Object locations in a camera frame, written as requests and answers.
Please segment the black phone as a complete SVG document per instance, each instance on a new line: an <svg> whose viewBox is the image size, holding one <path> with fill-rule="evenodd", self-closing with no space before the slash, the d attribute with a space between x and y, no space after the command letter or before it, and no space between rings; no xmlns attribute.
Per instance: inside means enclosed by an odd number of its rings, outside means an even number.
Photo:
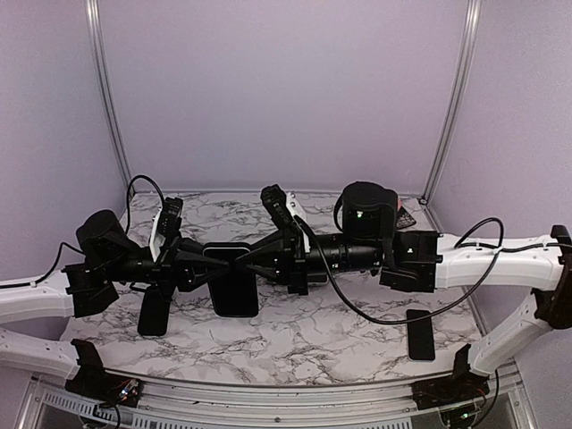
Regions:
<svg viewBox="0 0 572 429"><path fill-rule="evenodd" d="M207 284L214 312L227 318L258 315L256 276L242 272L237 267L230 269L226 275Z"/></svg>
<svg viewBox="0 0 572 429"><path fill-rule="evenodd" d="M408 309L406 312L408 357L412 361L433 362L435 347L433 337L433 322L430 312L420 309Z"/></svg>

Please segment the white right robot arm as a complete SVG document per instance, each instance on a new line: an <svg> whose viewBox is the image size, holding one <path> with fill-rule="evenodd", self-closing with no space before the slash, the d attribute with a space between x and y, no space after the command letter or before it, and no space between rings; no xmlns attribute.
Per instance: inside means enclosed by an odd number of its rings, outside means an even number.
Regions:
<svg viewBox="0 0 572 429"><path fill-rule="evenodd" d="M372 270L383 286L431 293L483 286L520 287L523 303L480 341L455 356L442 391L462 400L499 365L534 340L571 325L571 238L556 225L547 235L521 240L477 240L437 231L399 231L397 194L378 184L346 186L334 206L334 234L318 235L291 194L262 190L276 232L256 243L235 265L268 280L307 291L309 275Z"/></svg>

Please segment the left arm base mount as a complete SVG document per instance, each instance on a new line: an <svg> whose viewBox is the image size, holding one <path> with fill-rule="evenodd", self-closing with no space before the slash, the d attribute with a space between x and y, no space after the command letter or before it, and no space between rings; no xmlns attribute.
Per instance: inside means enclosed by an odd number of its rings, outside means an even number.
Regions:
<svg viewBox="0 0 572 429"><path fill-rule="evenodd" d="M95 345L89 341L74 339L71 345L78 354L79 370L65 382L65 390L109 406L135 408L139 404L140 379L108 373Z"/></svg>

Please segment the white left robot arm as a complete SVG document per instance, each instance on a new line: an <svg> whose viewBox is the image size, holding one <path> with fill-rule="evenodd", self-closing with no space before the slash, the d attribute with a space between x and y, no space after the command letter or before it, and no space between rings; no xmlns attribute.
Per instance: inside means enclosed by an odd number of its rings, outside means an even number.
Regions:
<svg viewBox="0 0 572 429"><path fill-rule="evenodd" d="M163 208L148 245L140 246L113 211L94 213L76 231L81 263L53 266L35 280L2 282L1 323L100 315L118 300L116 283L143 283L137 332L165 335L174 292L193 291L229 270L228 263L204 256L196 241L183 238L180 227L180 209Z"/></svg>

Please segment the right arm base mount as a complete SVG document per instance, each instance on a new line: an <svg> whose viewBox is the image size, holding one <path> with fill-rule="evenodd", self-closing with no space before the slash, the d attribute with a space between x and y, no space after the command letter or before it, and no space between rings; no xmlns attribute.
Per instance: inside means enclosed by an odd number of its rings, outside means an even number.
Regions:
<svg viewBox="0 0 572 429"><path fill-rule="evenodd" d="M490 392L489 376L481 376L471 371L468 361L470 348L467 344L456 352L450 375L411 384L412 399L419 410L476 399Z"/></svg>

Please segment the black phone case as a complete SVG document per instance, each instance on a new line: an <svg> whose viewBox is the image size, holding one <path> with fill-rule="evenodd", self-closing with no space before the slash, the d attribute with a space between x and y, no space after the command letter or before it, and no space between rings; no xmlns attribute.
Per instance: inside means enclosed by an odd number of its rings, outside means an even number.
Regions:
<svg viewBox="0 0 572 429"><path fill-rule="evenodd" d="M167 332L171 301L158 290L147 291L139 313L138 333L141 336L164 336Z"/></svg>
<svg viewBox="0 0 572 429"><path fill-rule="evenodd" d="M236 261L251 251L248 243L244 242L211 242L205 244L203 256L224 262L229 268L236 267Z"/></svg>

